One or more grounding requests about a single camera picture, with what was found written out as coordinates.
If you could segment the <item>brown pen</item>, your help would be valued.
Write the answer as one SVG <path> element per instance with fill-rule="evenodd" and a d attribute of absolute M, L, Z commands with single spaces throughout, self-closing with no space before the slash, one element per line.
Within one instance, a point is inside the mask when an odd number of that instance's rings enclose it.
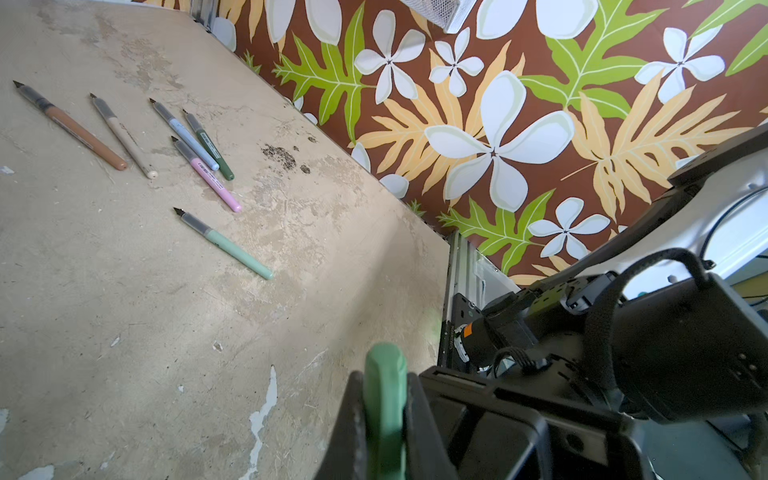
<path fill-rule="evenodd" d="M 96 156 L 101 158 L 104 162 L 118 171 L 124 171 L 128 168 L 128 164 L 125 160 L 113 152 L 109 147 L 107 147 L 91 132 L 80 125 L 72 117 L 70 117 L 66 112 L 56 107 L 48 99 L 46 99 L 30 86 L 16 80 L 14 80 L 13 83 L 16 91 L 20 93 L 26 100 L 32 103 L 44 115 L 59 125 L 63 130 L 65 130 L 73 138 L 79 141 L 83 146 L 88 148 Z"/>

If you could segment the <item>white mesh basket right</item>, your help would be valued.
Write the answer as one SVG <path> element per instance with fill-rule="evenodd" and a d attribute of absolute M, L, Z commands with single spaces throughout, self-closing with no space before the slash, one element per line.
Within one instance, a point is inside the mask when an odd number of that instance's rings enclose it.
<path fill-rule="evenodd" d="M 420 26 L 427 23 L 444 33 L 457 34 L 474 7 L 475 0 L 401 0 Z"/>

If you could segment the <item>beige pen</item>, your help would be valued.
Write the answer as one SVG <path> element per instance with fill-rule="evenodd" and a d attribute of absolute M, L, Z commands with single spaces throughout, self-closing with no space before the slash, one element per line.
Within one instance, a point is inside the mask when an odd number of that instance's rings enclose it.
<path fill-rule="evenodd" d="M 107 123 L 108 127 L 123 145 L 128 154 L 131 156 L 134 163 L 140 168 L 144 176 L 150 180 L 157 179 L 159 176 L 157 169 L 149 161 L 149 157 L 140 148 L 134 136 L 120 121 L 120 119 L 112 111 L 106 101 L 93 93 L 90 93 L 89 96 L 98 113 Z"/>

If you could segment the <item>pink pen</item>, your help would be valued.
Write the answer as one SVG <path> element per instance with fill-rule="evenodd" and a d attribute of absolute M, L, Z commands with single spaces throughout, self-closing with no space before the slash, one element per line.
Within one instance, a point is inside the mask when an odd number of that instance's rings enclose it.
<path fill-rule="evenodd" d="M 187 160 L 196 173 L 208 184 L 216 195 L 235 213 L 242 211 L 241 204 L 235 199 L 233 194 L 218 180 L 214 172 L 205 164 L 205 162 L 182 140 L 171 137 L 172 144 L 179 153 Z"/>

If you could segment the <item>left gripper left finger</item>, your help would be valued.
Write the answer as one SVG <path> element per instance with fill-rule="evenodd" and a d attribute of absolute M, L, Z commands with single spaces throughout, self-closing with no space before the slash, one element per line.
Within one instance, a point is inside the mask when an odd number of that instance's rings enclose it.
<path fill-rule="evenodd" d="M 315 479 L 366 478 L 366 415 L 361 371 L 347 381 L 327 451 Z"/>

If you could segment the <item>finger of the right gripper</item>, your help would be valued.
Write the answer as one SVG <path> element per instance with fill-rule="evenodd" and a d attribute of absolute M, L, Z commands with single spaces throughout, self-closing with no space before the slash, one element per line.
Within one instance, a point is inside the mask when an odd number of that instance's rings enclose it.
<path fill-rule="evenodd" d="M 419 375 L 457 479 L 651 479 L 629 416 L 432 367 Z"/>

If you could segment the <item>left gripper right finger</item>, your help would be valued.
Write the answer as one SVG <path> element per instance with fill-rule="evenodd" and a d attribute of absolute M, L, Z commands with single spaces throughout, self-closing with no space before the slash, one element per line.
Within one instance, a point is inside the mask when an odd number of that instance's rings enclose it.
<path fill-rule="evenodd" d="M 406 478 L 457 479 L 418 376 L 407 374 L 405 405 Z"/>

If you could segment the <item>light blue pen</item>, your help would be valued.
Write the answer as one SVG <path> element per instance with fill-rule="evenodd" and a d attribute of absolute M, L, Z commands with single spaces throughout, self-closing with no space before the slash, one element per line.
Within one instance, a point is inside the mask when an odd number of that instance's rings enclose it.
<path fill-rule="evenodd" d="M 160 102 L 150 98 L 154 110 L 172 128 L 177 136 L 189 146 L 199 158 L 213 171 L 218 171 L 219 163 L 207 152 L 197 138 Z"/>

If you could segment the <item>light green pen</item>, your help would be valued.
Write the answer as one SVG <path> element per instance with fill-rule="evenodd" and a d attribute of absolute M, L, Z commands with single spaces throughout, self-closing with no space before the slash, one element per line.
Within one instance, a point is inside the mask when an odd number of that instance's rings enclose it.
<path fill-rule="evenodd" d="M 173 210 L 183 223 L 195 230 L 207 241 L 217 246 L 220 250 L 224 251 L 229 256 L 240 262 L 242 265 L 266 280 L 272 280 L 274 278 L 274 273 L 268 267 L 256 260 L 252 255 L 229 240 L 227 237 L 214 230 L 191 213 L 188 213 L 177 207 L 174 207 Z"/>

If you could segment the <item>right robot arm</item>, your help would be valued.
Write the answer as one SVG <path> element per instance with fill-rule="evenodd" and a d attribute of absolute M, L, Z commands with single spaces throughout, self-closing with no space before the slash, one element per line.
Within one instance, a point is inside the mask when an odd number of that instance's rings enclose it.
<path fill-rule="evenodd" d="M 746 416 L 767 458 L 767 312 L 728 277 L 767 248 L 767 129 L 696 156 L 633 226 L 493 296 L 455 240 L 416 478 L 651 479 L 642 425 Z"/>

